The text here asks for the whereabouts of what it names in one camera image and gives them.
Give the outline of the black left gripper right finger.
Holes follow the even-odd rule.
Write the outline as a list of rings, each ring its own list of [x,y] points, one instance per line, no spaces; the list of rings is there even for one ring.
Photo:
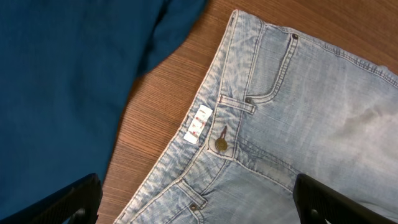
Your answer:
[[[306,174],[298,174],[293,199],[301,224],[396,224]]]

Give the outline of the light blue denim shorts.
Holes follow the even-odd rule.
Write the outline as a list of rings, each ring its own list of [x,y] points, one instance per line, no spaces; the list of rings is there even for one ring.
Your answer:
[[[307,174],[397,220],[397,75],[235,10],[186,117],[117,223],[298,223]]]

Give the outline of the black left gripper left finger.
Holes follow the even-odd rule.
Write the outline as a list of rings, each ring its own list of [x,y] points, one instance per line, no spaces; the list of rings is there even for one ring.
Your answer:
[[[1,220],[1,224],[96,223],[102,196],[101,181],[91,173]]]

